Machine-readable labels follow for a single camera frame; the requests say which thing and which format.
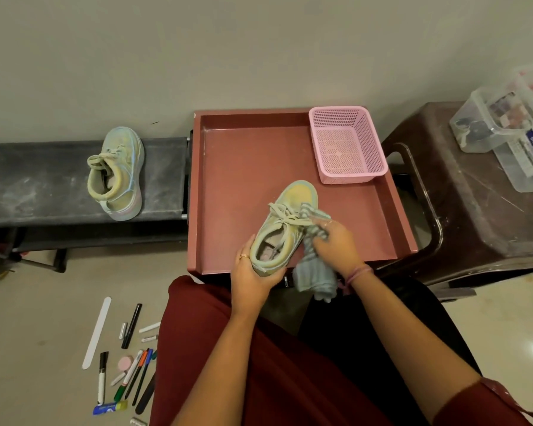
wristband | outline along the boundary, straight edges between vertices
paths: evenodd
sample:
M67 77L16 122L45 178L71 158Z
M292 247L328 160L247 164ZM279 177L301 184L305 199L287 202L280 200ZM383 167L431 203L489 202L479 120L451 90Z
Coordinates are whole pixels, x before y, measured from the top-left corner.
M343 290L343 293L345 295L351 294L351 283L356 279L359 275L365 272L371 272L373 273L373 269L370 267L369 264L363 263L360 266L357 266L353 272L350 273L350 275L347 277L345 284L340 283L338 281L338 287Z

pink basket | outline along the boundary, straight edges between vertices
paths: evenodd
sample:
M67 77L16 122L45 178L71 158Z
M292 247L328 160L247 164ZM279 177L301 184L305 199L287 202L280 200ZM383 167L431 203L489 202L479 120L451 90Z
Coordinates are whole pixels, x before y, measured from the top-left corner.
M387 173L387 160L367 109L314 107L309 115L322 183L367 182Z

pastel sneaker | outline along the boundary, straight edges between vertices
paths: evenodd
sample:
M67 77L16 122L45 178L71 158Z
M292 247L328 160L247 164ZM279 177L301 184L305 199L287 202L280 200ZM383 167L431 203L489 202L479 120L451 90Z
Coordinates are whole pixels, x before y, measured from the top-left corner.
M284 267L302 242L309 218L300 218L300 205L318 207L316 188L297 180L288 185L275 203L269 203L270 213L251 245L251 264L255 272L267 276Z
M128 127L110 130L99 155L87 158L91 167L87 189L113 220L134 218L142 208L139 175L144 147Z

striped cloth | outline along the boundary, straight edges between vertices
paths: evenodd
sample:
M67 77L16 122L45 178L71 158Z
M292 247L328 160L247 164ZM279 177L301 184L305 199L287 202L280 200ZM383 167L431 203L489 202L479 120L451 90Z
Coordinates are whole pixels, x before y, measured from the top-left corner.
M329 219L330 216L319 209L312 207L310 203L302 203L300 206L300 218L310 218L311 216ZM338 280L333 269L325 264L316 254L313 239L320 236L322 239L328 238L328 233L319 225L310 225L305 228L304 236L304 258L294 268L294 286L298 291L311 290L314 292L314 299L324 300L329 303L336 296Z

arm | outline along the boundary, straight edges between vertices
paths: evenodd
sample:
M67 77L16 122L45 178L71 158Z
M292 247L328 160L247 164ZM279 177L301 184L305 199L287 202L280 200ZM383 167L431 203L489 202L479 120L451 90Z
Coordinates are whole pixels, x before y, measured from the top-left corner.
M215 344L173 426L240 425L249 351L255 322L270 289L284 276L280 269L259 277L249 256L253 235L237 251L231 272L231 318Z
M329 233L327 242L314 240L320 257L344 277L363 264L354 238L339 222L316 223ZM432 423L441 408L481 376L427 328L399 298L369 272L352 286L371 324L420 410Z

